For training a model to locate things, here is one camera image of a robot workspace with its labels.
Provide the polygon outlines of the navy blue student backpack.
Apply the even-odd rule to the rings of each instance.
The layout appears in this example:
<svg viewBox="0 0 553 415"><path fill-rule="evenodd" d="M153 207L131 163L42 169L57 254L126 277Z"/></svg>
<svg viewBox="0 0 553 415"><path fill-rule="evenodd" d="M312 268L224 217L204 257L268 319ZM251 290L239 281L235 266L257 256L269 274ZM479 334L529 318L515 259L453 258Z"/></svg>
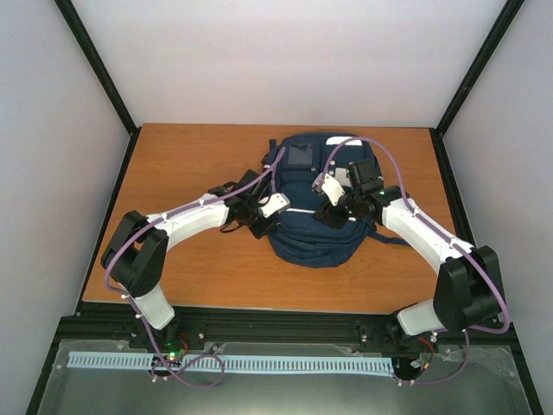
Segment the navy blue student backpack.
<svg viewBox="0 0 553 415"><path fill-rule="evenodd" d="M310 268L336 267L346 263L366 238L378 242L407 246L398 237L387 237L377 231L370 217L351 218L342 228L331 228L315 218L315 212L328 201L312 189L317 176L340 143L344 143L330 160L328 174L337 176L344 189L349 188L346 167L350 163L370 160L380 170L371 145L350 141L351 134L316 131L286 137L281 143L271 139L262 164L267 169L278 151L286 149L276 166L275 189L285 195L290 206L277 216L276 230L268 235L275 254L286 262Z"/></svg>

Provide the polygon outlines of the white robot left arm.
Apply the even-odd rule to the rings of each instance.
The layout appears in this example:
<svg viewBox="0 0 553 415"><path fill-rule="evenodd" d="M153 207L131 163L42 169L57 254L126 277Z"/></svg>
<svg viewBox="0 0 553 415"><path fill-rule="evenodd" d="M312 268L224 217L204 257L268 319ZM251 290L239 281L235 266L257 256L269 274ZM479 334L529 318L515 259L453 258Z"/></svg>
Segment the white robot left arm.
<svg viewBox="0 0 553 415"><path fill-rule="evenodd" d="M257 239L268 235L289 199L276 191L268 171L247 171L239 182L209 189L198 199L157 214L136 210L124 214L105 248L100 264L106 287L130 302L149 326L149 337L161 348L178 342L175 309L162 288L170 252L179 244L216 228L236 223Z"/></svg>

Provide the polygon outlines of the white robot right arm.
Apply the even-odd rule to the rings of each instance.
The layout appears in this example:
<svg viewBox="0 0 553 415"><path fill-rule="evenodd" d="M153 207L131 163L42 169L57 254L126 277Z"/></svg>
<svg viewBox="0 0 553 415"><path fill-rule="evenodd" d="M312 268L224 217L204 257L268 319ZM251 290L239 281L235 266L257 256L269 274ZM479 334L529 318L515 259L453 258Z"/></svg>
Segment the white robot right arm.
<svg viewBox="0 0 553 415"><path fill-rule="evenodd" d="M327 172L313 190L327 197L315 218L329 227L349 219L371 218L413 248L437 276L434 296L396 311L388 328L392 342L401 344L427 332L486 330L484 321L506 309L498 287L499 258L488 246L476 248L458 239L424 213L400 184L387 187L369 161L346 168L349 186Z"/></svg>

